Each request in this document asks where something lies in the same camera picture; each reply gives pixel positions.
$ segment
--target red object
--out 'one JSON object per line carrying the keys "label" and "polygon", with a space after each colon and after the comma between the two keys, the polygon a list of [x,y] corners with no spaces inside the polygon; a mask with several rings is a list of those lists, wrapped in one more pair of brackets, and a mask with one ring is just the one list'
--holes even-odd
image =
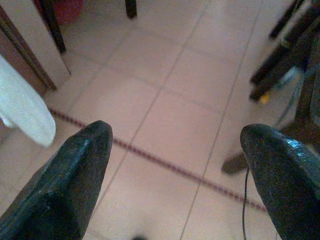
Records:
{"label": "red object", "polygon": [[[41,0],[34,0],[36,7],[42,13]],[[84,6],[84,0],[60,0],[53,4],[55,17],[59,25],[70,24],[74,22],[81,14]]]}

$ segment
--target tile floor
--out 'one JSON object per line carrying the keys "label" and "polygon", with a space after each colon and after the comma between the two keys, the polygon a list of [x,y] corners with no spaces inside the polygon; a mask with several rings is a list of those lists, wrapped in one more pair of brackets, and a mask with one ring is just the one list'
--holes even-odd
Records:
{"label": "tile floor", "polygon": [[[290,2],[137,0],[131,21],[124,0],[87,0],[80,18],[61,28],[72,76],[45,101],[84,122],[108,122],[118,138],[242,194],[244,173],[220,169],[241,150],[241,128],[272,125],[295,87],[274,91],[268,105],[248,100],[268,32]],[[1,213],[78,130],[56,125],[48,149],[19,130],[1,143]],[[261,202],[252,177],[248,196]],[[240,203],[113,146],[84,239],[241,240],[241,213]],[[276,239],[269,216],[249,207],[246,230],[249,240]]]}

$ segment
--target chair leg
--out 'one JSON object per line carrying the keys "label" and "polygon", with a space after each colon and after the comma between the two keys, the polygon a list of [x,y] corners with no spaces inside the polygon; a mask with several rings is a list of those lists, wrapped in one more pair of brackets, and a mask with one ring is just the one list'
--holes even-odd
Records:
{"label": "chair leg", "polygon": [[223,163],[221,171],[226,174],[233,175],[240,172],[241,170],[246,169],[247,167],[248,164],[245,154],[241,152],[232,158],[226,159]]}
{"label": "chair leg", "polygon": [[281,19],[274,26],[272,31],[269,34],[270,39],[275,39],[281,32],[281,30],[285,27],[287,22],[290,20],[296,8],[299,8],[304,0],[294,0],[293,3],[287,8]]}
{"label": "chair leg", "polygon": [[58,21],[56,19],[53,1],[42,0],[40,1],[40,3],[43,10],[43,17],[46,23],[48,24],[53,40],[57,48],[59,49],[59,52],[62,54],[66,51],[66,46],[58,25]]}
{"label": "chair leg", "polygon": [[126,15],[133,19],[137,16],[137,2],[136,0],[125,0]]}

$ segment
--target white cloth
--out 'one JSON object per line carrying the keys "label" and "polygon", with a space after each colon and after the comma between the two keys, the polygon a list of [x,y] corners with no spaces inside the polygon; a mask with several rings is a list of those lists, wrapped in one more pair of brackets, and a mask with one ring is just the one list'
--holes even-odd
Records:
{"label": "white cloth", "polygon": [[46,148],[55,138],[56,123],[45,102],[1,55],[0,118]]}

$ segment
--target wooden furniture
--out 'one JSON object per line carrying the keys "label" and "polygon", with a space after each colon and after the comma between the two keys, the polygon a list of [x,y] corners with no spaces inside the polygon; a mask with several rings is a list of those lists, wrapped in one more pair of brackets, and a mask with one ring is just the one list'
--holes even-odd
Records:
{"label": "wooden furniture", "polygon": [[304,14],[297,20],[292,29],[283,37],[276,48],[272,51],[269,57],[263,62],[258,70],[252,75],[250,82],[255,84],[257,90],[252,93],[250,98],[258,101],[262,95],[265,94],[272,86],[262,87],[260,84],[268,82],[265,78],[268,73],[281,61],[286,58],[292,47],[295,46],[300,36],[309,28],[309,26],[320,16],[320,0],[315,0],[312,5],[304,12]]}
{"label": "wooden furniture", "polygon": [[[310,43],[309,45],[311,46],[308,54],[306,54],[306,56],[309,56],[307,69],[314,69],[316,66],[319,67],[320,63],[319,32],[315,32],[313,35],[309,35],[307,37],[307,40]],[[289,59],[289,62],[291,62],[291,64],[294,63],[294,58],[292,57],[292,59]],[[285,62],[281,62],[277,67],[281,70],[283,64],[285,64]],[[280,130],[284,135],[296,139],[304,144],[311,144],[318,150],[320,150],[320,125],[316,124],[316,120],[317,118],[320,118],[320,116],[316,116],[313,113],[313,110],[318,111],[317,114],[319,114],[319,94],[320,70],[317,70],[314,75],[307,77],[303,82],[293,122]],[[227,174],[235,174],[247,167],[248,165],[245,155],[243,153],[239,153],[234,157],[226,159],[221,171]]]}
{"label": "wooden furniture", "polygon": [[279,33],[281,32],[281,30],[285,27],[285,25],[287,24],[287,22],[290,20],[290,18],[292,17],[292,15],[294,14],[294,12],[296,12],[301,4],[304,2],[305,0],[294,0],[292,2],[292,4],[288,7],[288,9],[284,12],[283,16],[280,18],[280,20],[278,21],[278,23],[274,26],[274,28],[272,29],[272,31],[269,34],[269,38],[270,39],[275,39]]}

